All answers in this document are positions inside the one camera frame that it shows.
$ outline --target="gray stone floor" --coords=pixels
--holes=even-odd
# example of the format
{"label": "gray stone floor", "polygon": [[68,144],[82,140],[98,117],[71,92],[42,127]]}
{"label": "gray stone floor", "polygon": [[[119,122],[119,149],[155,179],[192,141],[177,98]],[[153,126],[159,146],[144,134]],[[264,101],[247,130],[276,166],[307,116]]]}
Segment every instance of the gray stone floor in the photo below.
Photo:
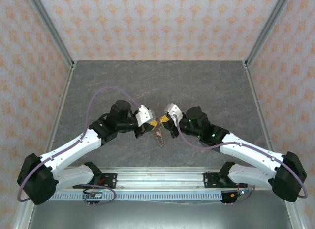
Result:
{"label": "gray stone floor", "polygon": [[[63,107],[53,148],[78,136],[84,128],[89,100],[102,87],[117,86],[139,104],[163,116],[168,103],[182,111],[200,106],[215,125],[266,148],[266,142],[252,96],[250,84],[240,61],[78,61]],[[106,90],[93,103],[90,122],[110,110],[124,94]],[[132,132],[94,150],[74,166],[92,161],[99,167],[222,166],[226,161],[242,161],[187,146],[167,130],[166,146],[160,148],[152,133],[136,139]],[[194,144],[198,139],[187,137]]]}

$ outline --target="purple cable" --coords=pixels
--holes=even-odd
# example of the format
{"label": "purple cable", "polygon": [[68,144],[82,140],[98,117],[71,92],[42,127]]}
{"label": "purple cable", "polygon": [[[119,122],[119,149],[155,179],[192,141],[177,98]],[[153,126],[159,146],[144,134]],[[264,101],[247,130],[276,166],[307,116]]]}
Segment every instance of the purple cable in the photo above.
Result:
{"label": "purple cable", "polygon": [[48,161],[50,161],[53,158],[56,158],[57,156],[65,153],[66,151],[70,150],[71,148],[75,147],[78,143],[80,143],[81,139],[84,138],[87,130],[88,130],[88,126],[89,126],[89,115],[90,115],[90,109],[92,106],[92,102],[94,101],[94,99],[96,98],[96,96],[101,93],[102,91],[106,90],[106,89],[115,89],[118,90],[120,92],[122,92],[123,94],[125,94],[137,107],[140,107],[140,105],[130,96],[128,95],[124,90],[118,88],[118,87],[114,87],[114,86],[107,86],[107,87],[103,87],[102,89],[98,90],[94,96],[92,97],[92,99],[89,102],[88,105],[88,110],[87,110],[87,115],[85,118],[85,128],[84,128],[84,132],[81,135],[81,138],[78,139],[75,143],[73,143],[72,145],[70,145],[69,147],[65,148],[64,150],[54,154],[51,156],[51,158],[47,158],[44,161],[42,161],[40,164],[38,164],[24,179],[24,181],[22,182],[19,191],[18,191],[18,196],[17,199],[19,202],[26,202],[28,200],[30,200],[30,198],[27,199],[21,199],[21,194],[22,194],[22,190],[24,189],[25,184],[27,183],[27,181],[29,180],[29,178],[34,174],[34,172],[36,172],[41,166],[43,166],[45,163],[47,163]]}
{"label": "purple cable", "polygon": [[[114,196],[111,200],[108,200],[108,201],[105,201],[105,202],[102,202],[102,203],[97,203],[97,204],[93,204],[94,206],[100,206],[100,205],[104,205],[104,204],[108,204],[108,203],[111,203],[113,202],[116,197],[117,197],[117,194],[116,192],[112,189],[112,188],[109,188],[107,186],[98,186],[98,185],[90,185],[90,184],[80,184],[80,186],[88,186],[88,187],[96,187],[96,188],[102,188],[102,189],[106,189],[106,190],[110,190],[111,192],[114,193]],[[89,194],[87,194],[85,197],[84,197],[84,203],[86,203],[88,206],[89,206],[89,202],[87,202],[87,197],[89,195],[91,195],[92,192],[90,192]]]}
{"label": "purple cable", "polygon": [[190,142],[184,137],[184,135],[183,135],[183,133],[182,133],[182,131],[181,131],[181,128],[180,128],[180,126],[179,126],[179,123],[178,123],[178,118],[177,118],[176,115],[174,115],[174,116],[175,116],[175,119],[176,119],[177,130],[178,130],[179,134],[181,135],[181,137],[183,138],[183,140],[184,140],[189,146],[191,146],[191,147],[193,147],[193,148],[196,148],[196,149],[210,150],[210,149],[214,149],[214,148],[217,148],[217,147],[220,147],[220,146],[224,146],[224,145],[229,145],[229,144],[236,144],[236,145],[240,145],[240,144],[241,144],[242,146],[247,147],[247,148],[249,148],[249,149],[252,149],[252,150],[254,150],[254,151],[256,151],[256,152],[258,152],[258,153],[260,153],[260,154],[262,154],[262,155],[265,155],[265,156],[267,156],[267,157],[270,158],[270,159],[274,159],[277,163],[279,163],[279,164],[281,164],[282,166],[284,166],[284,167],[294,176],[294,178],[298,181],[298,183],[301,185],[301,187],[302,187],[302,189],[303,189],[303,191],[304,191],[304,195],[303,195],[303,196],[298,195],[298,197],[299,197],[299,198],[303,198],[303,199],[307,198],[308,193],[307,193],[306,187],[305,187],[305,185],[303,184],[303,182],[301,181],[301,179],[298,177],[298,175],[297,175],[287,164],[283,163],[283,162],[280,161],[279,159],[276,159],[275,157],[271,156],[270,154],[265,153],[264,151],[262,151],[262,150],[260,150],[260,149],[257,149],[257,148],[255,148],[255,147],[252,147],[252,146],[248,145],[248,144],[243,144],[243,143],[240,143],[240,142],[226,142],[226,143],[217,144],[217,145],[210,146],[210,147],[199,147],[199,146],[197,146],[197,145],[194,145],[194,144],[190,143]]}
{"label": "purple cable", "polygon": [[[252,194],[253,194],[255,188],[256,188],[256,186],[253,186],[253,187],[252,187],[252,191],[249,193],[249,195],[248,195],[245,199],[243,199],[243,200],[241,200],[241,201],[237,201],[237,202],[233,203],[233,205],[234,205],[234,204],[238,204],[238,203],[242,203],[242,202],[244,202],[244,201],[250,199],[250,198],[252,197]],[[235,192],[235,190],[234,190],[234,191],[222,191],[222,193],[229,193],[229,192]]]}

